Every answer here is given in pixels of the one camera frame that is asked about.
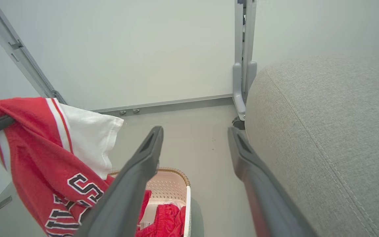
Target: fabric seam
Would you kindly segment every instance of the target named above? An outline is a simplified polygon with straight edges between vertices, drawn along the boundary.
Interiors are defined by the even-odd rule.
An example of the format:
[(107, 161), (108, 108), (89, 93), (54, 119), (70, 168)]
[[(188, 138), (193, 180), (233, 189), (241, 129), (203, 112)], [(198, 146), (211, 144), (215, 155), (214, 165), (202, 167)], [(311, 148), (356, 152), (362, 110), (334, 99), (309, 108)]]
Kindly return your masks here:
[[(346, 199), (347, 203), (349, 204), (350, 208), (352, 209), (353, 213), (356, 215), (356, 217), (359, 219), (359, 222), (362, 224), (362, 226), (364, 227), (365, 231), (368, 233), (369, 236), (370, 235), (370, 232), (368, 231), (367, 227), (364, 225), (364, 223), (362, 222), (362, 220), (359, 218), (359, 215), (355, 212), (355, 210), (353, 209), (349, 199), (344, 195), (342, 189), (340, 188), (340, 186), (338, 185), (336, 179), (333, 177), (333, 174), (334, 176), (337, 178), (337, 180), (340, 182), (340, 184), (342, 185), (343, 187), (343, 190), (346, 192), (347, 196), (351, 199), (352, 203), (354, 204), (354, 206), (356, 207), (356, 209), (359, 211), (359, 213), (361, 214), (361, 216), (364, 218), (364, 221), (367, 223), (367, 225), (370, 226), (370, 224), (367, 222), (365, 216), (361, 213), (361, 211), (359, 210), (358, 206), (355, 204), (355, 202), (353, 201), (353, 198), (349, 195), (349, 192), (346, 190), (346, 188), (343, 186), (343, 183), (341, 180), (344, 181), (344, 183), (346, 184), (346, 186), (349, 188), (349, 186), (347, 185), (346, 181), (343, 179), (343, 177), (341, 177), (341, 174), (340, 172), (338, 172), (339, 176), (336, 174), (335, 171), (333, 171), (333, 169), (331, 168), (331, 165), (333, 165), (333, 167), (336, 169), (335, 165), (333, 164), (333, 162), (330, 160), (330, 158), (328, 157), (328, 155), (325, 153), (324, 149), (321, 147), (321, 145), (319, 144), (319, 142), (317, 141), (314, 141), (314, 139), (312, 138), (312, 136), (315, 138), (315, 136), (312, 134), (311, 130), (305, 125), (305, 122), (302, 120), (302, 118), (300, 117), (299, 115), (299, 112), (297, 112), (297, 110), (289, 103), (288, 99), (283, 95), (283, 93), (281, 92), (280, 88), (274, 83), (274, 81), (271, 79), (271, 77), (269, 76), (268, 72), (267, 72), (267, 69), (265, 69), (265, 72), (266, 72), (266, 75), (268, 77), (268, 79), (273, 83), (273, 85), (276, 87), (276, 89), (278, 90), (278, 92), (281, 94), (281, 96), (284, 98), (285, 100), (285, 104), (287, 106), (287, 108), (291, 111), (291, 114), (293, 116), (293, 118), (296, 120), (296, 123), (298, 123), (298, 126), (303, 128), (301, 129), (302, 132), (304, 133), (304, 136), (307, 138), (307, 140), (310, 142), (311, 146), (313, 147), (314, 151), (317, 153), (318, 155), (318, 158), (320, 159), (320, 161), (322, 162), (322, 164), (324, 165), (324, 167), (327, 169), (328, 173), (330, 174), (331, 178), (333, 179), (334, 183), (336, 184), (337, 188), (339, 189), (339, 191), (341, 192), (341, 194), (343, 195), (343, 197)], [(325, 163), (327, 163), (327, 165), (330, 167), (330, 170), (328, 169), (327, 165), (325, 165), (323, 159), (325, 160)], [(356, 198), (356, 196), (353, 194), (352, 190), (349, 188), (350, 192), (352, 193), (352, 195)], [(373, 231), (373, 233), (375, 235), (377, 235), (375, 233), (375, 231), (373, 230), (373, 228), (370, 226), (371, 230)]]

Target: stitching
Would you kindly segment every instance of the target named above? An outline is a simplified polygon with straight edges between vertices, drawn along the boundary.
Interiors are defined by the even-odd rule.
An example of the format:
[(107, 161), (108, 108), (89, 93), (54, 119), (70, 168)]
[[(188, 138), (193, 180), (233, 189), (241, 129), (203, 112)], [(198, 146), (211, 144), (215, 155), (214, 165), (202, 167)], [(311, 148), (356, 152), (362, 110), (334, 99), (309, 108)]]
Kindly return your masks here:
[[(289, 101), (286, 99), (286, 97), (283, 95), (283, 93), (280, 91), (280, 89), (277, 87), (277, 85), (274, 83), (274, 81), (271, 80), (271, 77), (269, 76), (268, 72), (267, 72), (267, 69), (265, 69), (265, 72), (267, 74), (267, 77), (269, 78), (269, 80), (273, 83), (273, 85), (277, 88), (277, 90), (280, 92), (281, 96), (285, 99), (285, 105), (286, 107), (289, 109), (289, 111), (291, 111), (291, 114), (293, 116), (293, 118), (295, 119), (296, 123), (298, 123), (298, 126), (302, 128), (301, 124), (299, 123), (299, 119), (296, 119), (296, 116), (298, 116), (297, 114), (294, 114), (294, 112), (291, 110), (291, 108), (293, 108), (292, 106), (290, 106), (289, 104)], [(358, 218), (359, 222), (362, 224), (362, 226), (364, 227), (365, 231), (368, 233), (369, 236), (371, 236), (370, 232), (368, 231), (368, 229), (365, 227), (364, 223), (362, 222), (362, 220), (359, 218), (359, 215), (355, 212), (355, 209), (353, 209), (352, 205), (350, 204), (349, 202), (349, 199), (344, 195), (343, 191), (341, 190), (340, 186), (338, 185), (336, 179), (333, 177), (333, 175), (331, 174), (330, 170), (328, 169), (327, 165), (325, 165), (324, 161), (322, 160), (321, 158), (321, 155), (318, 153), (317, 149), (316, 149), (316, 145), (314, 145), (312, 143), (312, 141), (310, 140), (310, 138), (308, 138), (307, 134), (305, 133), (304, 129), (301, 129), (302, 130), (302, 133), (304, 134), (304, 136), (307, 138), (307, 140), (309, 141), (309, 143), (311, 144), (311, 146), (313, 147), (314, 151), (317, 153), (318, 155), (318, 158), (320, 159), (320, 161), (322, 162), (322, 164), (324, 165), (325, 169), (328, 171), (328, 173), (330, 174), (331, 178), (333, 179), (334, 183), (336, 184), (337, 188), (339, 189), (339, 191), (341, 192), (341, 194), (343, 195), (343, 197), (346, 199), (347, 201), (347, 204), (349, 204), (350, 208), (352, 209), (353, 213), (356, 215), (356, 217)]]
[[(300, 118), (300, 120), (303, 121), (302, 117), (300, 116), (299, 112), (296, 110), (296, 108), (294, 106), (291, 106), (296, 114), (298, 115), (298, 117)], [(375, 227), (375, 229), (379, 232), (378, 230), (378, 227), (376, 227), (375, 223), (373, 222), (373, 220), (370, 218), (369, 214), (367, 213), (367, 211), (365, 211), (364, 207), (362, 206), (362, 204), (359, 202), (358, 198), (355, 196), (355, 194), (352, 192), (352, 189), (350, 189), (349, 185), (346, 183), (346, 181), (343, 179), (342, 175), (340, 174), (340, 172), (337, 170), (336, 166), (333, 164), (333, 162), (331, 161), (331, 159), (328, 157), (327, 153), (325, 152), (325, 150), (322, 148), (320, 142), (317, 140), (317, 138), (314, 136), (314, 134), (311, 132), (310, 128), (308, 128), (307, 125), (305, 125), (305, 127), (308, 129), (308, 131), (310, 132), (310, 134), (312, 135), (313, 139), (315, 139), (315, 141), (317, 142), (317, 144), (320, 146), (321, 150), (323, 151), (323, 153), (325, 154), (325, 156), (327, 157), (327, 159), (329, 160), (330, 164), (334, 167), (334, 169), (336, 170), (336, 172), (338, 173), (339, 177), (341, 178), (341, 180), (344, 182), (344, 184), (346, 185), (347, 189), (349, 189), (349, 191), (352, 193), (352, 195), (354, 196), (354, 198), (356, 199), (356, 201), (358, 202), (359, 206), (361, 207), (361, 209), (365, 212), (365, 214), (367, 215), (368, 219), (371, 221), (371, 223), (373, 224), (373, 226)]]

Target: gray sofa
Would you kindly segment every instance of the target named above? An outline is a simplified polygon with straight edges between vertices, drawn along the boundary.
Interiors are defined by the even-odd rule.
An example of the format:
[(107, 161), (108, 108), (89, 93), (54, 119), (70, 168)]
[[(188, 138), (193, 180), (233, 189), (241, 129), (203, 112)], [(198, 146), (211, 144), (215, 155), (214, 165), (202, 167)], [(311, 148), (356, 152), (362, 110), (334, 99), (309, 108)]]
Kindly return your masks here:
[(263, 69), (250, 144), (320, 236), (379, 236), (379, 54)]

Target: basket rim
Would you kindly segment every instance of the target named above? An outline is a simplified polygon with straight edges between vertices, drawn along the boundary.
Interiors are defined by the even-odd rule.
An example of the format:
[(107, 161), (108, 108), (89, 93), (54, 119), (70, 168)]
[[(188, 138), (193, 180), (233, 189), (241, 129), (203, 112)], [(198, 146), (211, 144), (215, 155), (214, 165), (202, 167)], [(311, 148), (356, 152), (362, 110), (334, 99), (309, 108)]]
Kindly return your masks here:
[[(109, 175), (117, 175), (119, 174), (121, 170), (117, 170), (117, 171), (113, 171), (112, 173), (110, 173)], [(158, 169), (158, 171), (161, 171), (161, 172), (170, 172), (170, 173), (175, 173), (177, 175), (179, 175), (184, 181), (185, 181), (185, 184), (187, 186), (191, 186), (190, 184), (190, 180), (188, 179), (188, 177), (184, 174), (184, 172), (178, 170), (178, 169), (174, 169), (174, 168), (169, 168), (169, 167), (160, 167)]]

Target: red and white clothing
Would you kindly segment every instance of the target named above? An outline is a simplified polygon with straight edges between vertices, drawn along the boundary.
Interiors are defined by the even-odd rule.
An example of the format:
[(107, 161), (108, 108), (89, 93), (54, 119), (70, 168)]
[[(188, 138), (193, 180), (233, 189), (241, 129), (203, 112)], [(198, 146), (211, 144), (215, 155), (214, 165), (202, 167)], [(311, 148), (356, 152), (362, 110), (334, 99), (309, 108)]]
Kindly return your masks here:
[(0, 161), (27, 210), (51, 237), (72, 236), (109, 187), (113, 148), (123, 120), (53, 98), (0, 100)]

